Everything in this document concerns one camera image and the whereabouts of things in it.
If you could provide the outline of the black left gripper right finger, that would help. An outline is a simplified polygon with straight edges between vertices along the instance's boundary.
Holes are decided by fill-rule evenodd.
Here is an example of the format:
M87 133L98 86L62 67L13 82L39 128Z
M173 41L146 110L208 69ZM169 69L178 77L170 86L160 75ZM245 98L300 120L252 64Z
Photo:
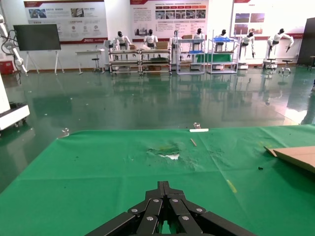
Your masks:
M182 190L163 183L163 217L173 234L189 236L253 236L235 223L186 199Z

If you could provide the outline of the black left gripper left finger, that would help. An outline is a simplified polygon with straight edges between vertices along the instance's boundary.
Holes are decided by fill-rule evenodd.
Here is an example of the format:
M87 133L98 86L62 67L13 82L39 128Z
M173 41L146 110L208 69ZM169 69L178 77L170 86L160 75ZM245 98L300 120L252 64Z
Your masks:
M157 189L146 191L145 200L131 207L91 232L89 236L152 235L158 231L163 206L164 182Z

